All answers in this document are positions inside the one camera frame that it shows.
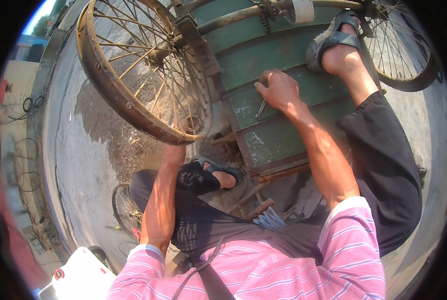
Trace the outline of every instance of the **sky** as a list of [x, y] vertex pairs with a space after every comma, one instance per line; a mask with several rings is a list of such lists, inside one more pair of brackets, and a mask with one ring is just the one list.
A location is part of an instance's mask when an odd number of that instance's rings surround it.
[[32, 18], [30, 19], [30, 21], [28, 21], [27, 25], [23, 29], [22, 34], [24, 34], [24, 35], [32, 34], [33, 27], [35, 27], [35, 25], [40, 20], [40, 18], [43, 17], [44, 15], [50, 15], [56, 1], [57, 0], [45, 0], [45, 2], [42, 3], [42, 5], [40, 5], [40, 7], [34, 13]]

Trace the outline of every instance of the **white vehicle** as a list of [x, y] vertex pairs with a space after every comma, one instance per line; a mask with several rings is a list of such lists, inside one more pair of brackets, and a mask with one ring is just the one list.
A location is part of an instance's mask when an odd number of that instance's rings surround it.
[[57, 269], [52, 282], [38, 293], [40, 300], [105, 299], [116, 275], [104, 264], [105, 252], [97, 246], [78, 248]]

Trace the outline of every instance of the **black pants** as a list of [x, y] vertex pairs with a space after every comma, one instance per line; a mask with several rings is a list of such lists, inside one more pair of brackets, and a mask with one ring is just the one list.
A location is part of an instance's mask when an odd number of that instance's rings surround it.
[[[356, 111], [336, 126], [346, 135], [352, 151], [353, 172], [360, 195], [365, 197], [375, 220], [380, 255], [397, 249], [417, 226], [422, 211], [421, 184], [407, 137], [381, 92], [373, 93]], [[133, 175], [130, 195], [143, 211], [157, 172]], [[198, 162], [182, 166], [175, 193], [175, 231], [172, 243], [192, 257], [225, 241], [265, 240], [290, 257], [322, 255], [316, 244], [328, 213], [319, 214], [278, 230], [211, 207], [197, 196], [216, 191], [220, 183]]]

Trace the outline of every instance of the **pink striped shirt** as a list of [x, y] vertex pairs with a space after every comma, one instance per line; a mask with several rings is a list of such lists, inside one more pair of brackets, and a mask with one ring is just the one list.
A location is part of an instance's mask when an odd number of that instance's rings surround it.
[[[236, 299], [384, 299], [385, 279], [375, 225], [363, 197], [339, 203], [323, 227], [313, 258], [289, 258], [263, 241], [225, 243], [211, 265]], [[213, 249], [202, 255], [207, 260]], [[163, 278], [164, 259], [151, 245], [139, 245], [113, 282], [107, 299], [170, 300], [187, 274]], [[196, 273], [180, 300], [207, 299]]]

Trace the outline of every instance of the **tree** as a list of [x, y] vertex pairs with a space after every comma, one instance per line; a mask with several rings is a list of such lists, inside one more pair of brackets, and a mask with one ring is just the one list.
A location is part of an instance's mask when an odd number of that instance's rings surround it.
[[45, 37], [47, 34], [48, 22], [50, 21], [50, 15], [45, 15], [40, 18], [35, 27], [33, 27], [32, 35]]

